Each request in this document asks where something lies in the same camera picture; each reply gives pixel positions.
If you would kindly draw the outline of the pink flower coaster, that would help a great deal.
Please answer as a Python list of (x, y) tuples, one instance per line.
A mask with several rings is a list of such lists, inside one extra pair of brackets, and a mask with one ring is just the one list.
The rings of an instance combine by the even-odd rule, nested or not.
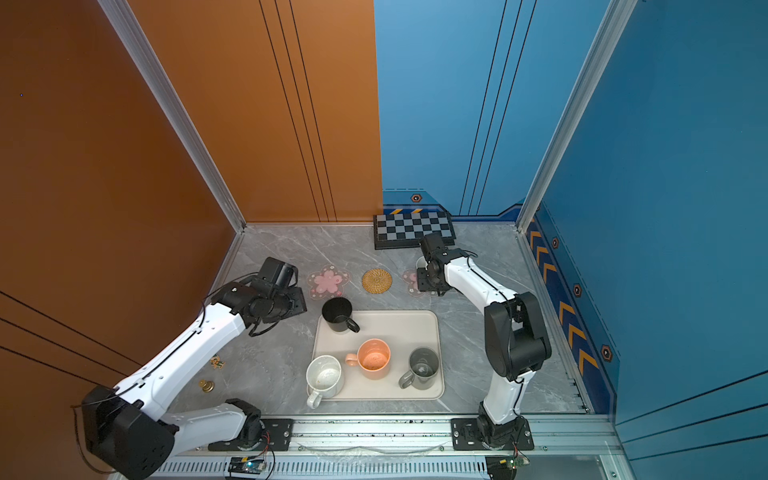
[(401, 278), (406, 283), (408, 293), (411, 296), (419, 297), (422, 295), (422, 292), (419, 290), (419, 287), (418, 287), (418, 275), (416, 270), (406, 270), (401, 275)]
[(344, 295), (344, 287), (350, 281), (348, 272), (335, 265), (327, 265), (318, 272), (313, 272), (307, 279), (312, 300), (338, 298)]

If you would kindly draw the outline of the woven rattan coaster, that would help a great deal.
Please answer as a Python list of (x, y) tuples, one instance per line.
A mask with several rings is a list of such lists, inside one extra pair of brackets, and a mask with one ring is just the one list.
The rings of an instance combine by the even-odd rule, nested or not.
[(371, 294), (387, 292), (393, 283), (392, 275), (385, 269), (377, 268), (365, 272), (362, 276), (363, 289)]

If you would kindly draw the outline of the black mug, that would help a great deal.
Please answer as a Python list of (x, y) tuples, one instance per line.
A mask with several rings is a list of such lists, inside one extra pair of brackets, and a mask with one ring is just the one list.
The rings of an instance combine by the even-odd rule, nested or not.
[(359, 333), (360, 326), (352, 319), (352, 312), (353, 307), (348, 299), (336, 297), (323, 304), (321, 314), (332, 331)]

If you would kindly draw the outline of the orange pink mug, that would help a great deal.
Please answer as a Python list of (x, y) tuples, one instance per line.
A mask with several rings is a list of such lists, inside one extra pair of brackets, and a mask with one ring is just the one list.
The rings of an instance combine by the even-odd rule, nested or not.
[(373, 338), (361, 344), (356, 353), (350, 353), (345, 358), (345, 363), (357, 368), (363, 376), (370, 380), (380, 380), (389, 373), (391, 362), (391, 349), (381, 339)]

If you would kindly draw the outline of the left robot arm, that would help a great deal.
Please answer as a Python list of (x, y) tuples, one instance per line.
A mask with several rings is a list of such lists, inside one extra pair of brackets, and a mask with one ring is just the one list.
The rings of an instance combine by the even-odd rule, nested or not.
[(112, 388), (97, 386), (74, 406), (80, 452), (127, 479), (146, 479), (170, 457), (225, 442), (244, 452), (270, 448), (260, 410), (237, 398), (202, 410), (168, 409), (192, 377), (230, 341), (262, 335), (305, 313), (297, 285), (230, 282), (211, 295), (201, 315), (158, 355)]

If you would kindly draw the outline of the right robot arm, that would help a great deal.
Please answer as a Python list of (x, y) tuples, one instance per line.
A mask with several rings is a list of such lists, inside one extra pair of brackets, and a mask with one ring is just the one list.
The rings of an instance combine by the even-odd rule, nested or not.
[(530, 381), (552, 355), (538, 298), (494, 280), (467, 253), (417, 260), (417, 287), (443, 295), (456, 290), (483, 314), (484, 350), (493, 376), (476, 425), (490, 449), (534, 449), (521, 404)]

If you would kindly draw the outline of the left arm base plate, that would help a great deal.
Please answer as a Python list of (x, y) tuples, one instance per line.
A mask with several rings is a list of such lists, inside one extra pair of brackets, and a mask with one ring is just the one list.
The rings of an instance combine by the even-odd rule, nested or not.
[(294, 420), (290, 418), (248, 419), (243, 429), (232, 440), (219, 441), (207, 446), (209, 451), (275, 452), (287, 451), (290, 446)]

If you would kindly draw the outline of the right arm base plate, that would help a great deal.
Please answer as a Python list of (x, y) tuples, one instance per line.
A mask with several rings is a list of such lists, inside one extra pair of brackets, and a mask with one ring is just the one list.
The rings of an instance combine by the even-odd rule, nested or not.
[(484, 416), (450, 420), (453, 449), (456, 451), (535, 449), (528, 420), (519, 416), (496, 425)]

